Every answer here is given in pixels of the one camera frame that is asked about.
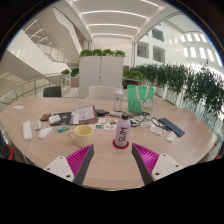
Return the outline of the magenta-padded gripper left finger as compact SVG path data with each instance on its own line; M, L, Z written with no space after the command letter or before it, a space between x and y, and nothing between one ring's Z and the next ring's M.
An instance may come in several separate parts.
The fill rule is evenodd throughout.
M94 146L88 145L67 157L58 156L45 167L45 170L82 186L93 155Z

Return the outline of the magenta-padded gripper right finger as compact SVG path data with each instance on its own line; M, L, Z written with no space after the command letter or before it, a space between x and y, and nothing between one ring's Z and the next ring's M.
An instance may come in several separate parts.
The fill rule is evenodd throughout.
M136 143L132 144L132 155L135 158L145 185L183 168L182 165L167 153L157 154L156 152Z

